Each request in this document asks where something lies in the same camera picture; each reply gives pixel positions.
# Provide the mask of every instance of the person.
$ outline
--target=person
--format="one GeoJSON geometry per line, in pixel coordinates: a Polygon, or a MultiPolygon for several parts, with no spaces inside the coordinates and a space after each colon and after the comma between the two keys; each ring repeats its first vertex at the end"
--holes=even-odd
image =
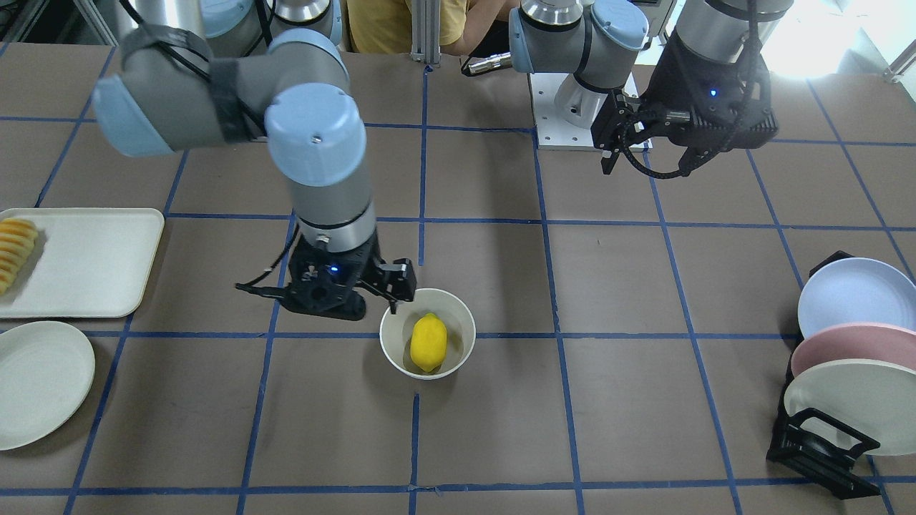
{"type": "MultiPolygon", "coordinates": [[[[411,0],[347,0],[353,50],[410,52],[411,5],[411,0]]],[[[508,15],[518,5],[519,0],[442,0],[439,33],[442,53],[488,57],[508,51],[508,15]]]]}

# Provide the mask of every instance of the yellow shirt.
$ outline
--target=yellow shirt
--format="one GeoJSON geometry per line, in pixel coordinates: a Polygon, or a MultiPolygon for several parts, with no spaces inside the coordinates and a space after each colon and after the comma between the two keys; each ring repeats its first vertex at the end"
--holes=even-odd
{"type": "MultiPolygon", "coordinates": [[[[353,50],[375,54],[410,52],[411,0],[347,0],[353,50]]],[[[439,44],[451,45],[464,33],[467,0],[442,0],[439,44]]]]}

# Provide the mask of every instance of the pink plate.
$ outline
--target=pink plate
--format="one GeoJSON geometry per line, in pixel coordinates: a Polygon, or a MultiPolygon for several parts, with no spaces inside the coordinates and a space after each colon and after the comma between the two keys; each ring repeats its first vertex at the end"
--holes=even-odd
{"type": "Polygon", "coordinates": [[[874,359],[916,370],[916,333],[888,323],[852,322],[806,338],[792,354],[792,375],[838,359],[874,359]]]}

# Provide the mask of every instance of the lemon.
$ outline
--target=lemon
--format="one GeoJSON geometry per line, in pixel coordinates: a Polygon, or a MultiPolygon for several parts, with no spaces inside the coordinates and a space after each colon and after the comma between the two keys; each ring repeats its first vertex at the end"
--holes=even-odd
{"type": "Polygon", "coordinates": [[[448,340],[445,324],[435,313],[426,313],[413,324],[410,338],[410,359],[429,374],[445,361],[445,342],[448,340]]]}

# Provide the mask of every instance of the black plate holder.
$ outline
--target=black plate holder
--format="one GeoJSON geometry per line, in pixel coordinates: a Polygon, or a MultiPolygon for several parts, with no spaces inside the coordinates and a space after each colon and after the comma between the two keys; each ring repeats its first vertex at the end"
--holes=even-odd
{"type": "MultiPolygon", "coordinates": [[[[808,277],[830,263],[852,257],[846,252],[837,251],[812,268],[808,277]]],[[[782,399],[785,396],[786,388],[794,378],[791,367],[787,368],[786,384],[780,394],[780,407],[776,422],[773,424],[773,439],[770,441],[767,459],[774,463],[781,463],[814,483],[827,488],[838,499],[858,499],[881,495],[877,486],[852,472],[856,460],[863,453],[879,448],[880,443],[815,408],[807,408],[789,416],[782,399]],[[854,438],[858,444],[853,445],[850,449],[843,449],[817,434],[805,431],[802,429],[802,424],[810,419],[817,419],[834,427],[854,438]]]]}

